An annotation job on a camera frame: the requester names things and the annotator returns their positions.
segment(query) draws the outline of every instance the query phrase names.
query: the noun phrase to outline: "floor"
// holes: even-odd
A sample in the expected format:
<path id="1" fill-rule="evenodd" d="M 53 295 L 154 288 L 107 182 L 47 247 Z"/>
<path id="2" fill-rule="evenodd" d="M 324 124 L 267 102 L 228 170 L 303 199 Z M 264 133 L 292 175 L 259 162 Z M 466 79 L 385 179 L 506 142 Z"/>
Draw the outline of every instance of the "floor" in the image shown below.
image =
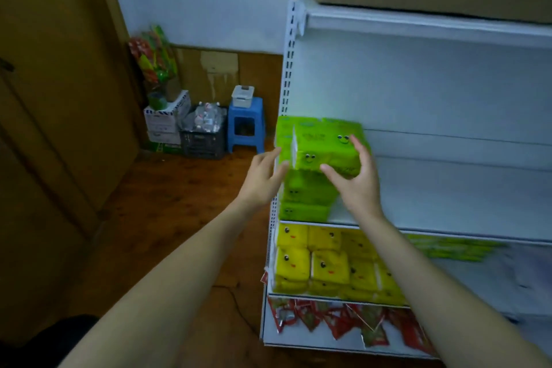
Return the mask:
<path id="1" fill-rule="evenodd" d="M 101 233 L 61 315 L 101 316 L 142 276 L 207 224 L 236 196 L 253 150 L 236 148 L 221 161 L 147 153 L 107 202 Z M 435 361 L 269 348 L 259 341 L 268 206 L 240 235 L 183 344 L 194 367 L 433 367 Z"/>

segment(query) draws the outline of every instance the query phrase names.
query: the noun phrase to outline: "plastic stool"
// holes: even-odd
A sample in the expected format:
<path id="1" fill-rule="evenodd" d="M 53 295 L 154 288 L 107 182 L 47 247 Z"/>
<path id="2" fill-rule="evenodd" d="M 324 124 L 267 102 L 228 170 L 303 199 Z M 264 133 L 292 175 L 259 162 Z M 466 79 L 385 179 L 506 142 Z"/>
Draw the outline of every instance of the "plastic stool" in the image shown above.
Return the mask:
<path id="1" fill-rule="evenodd" d="M 228 151 L 232 152 L 234 145 L 253 145 L 257 147 L 257 154 L 265 151 L 265 114 L 263 100 L 253 97 L 250 108 L 239 108 L 230 105 L 228 108 Z M 255 125 L 255 135 L 237 135 L 236 118 L 252 118 Z"/>

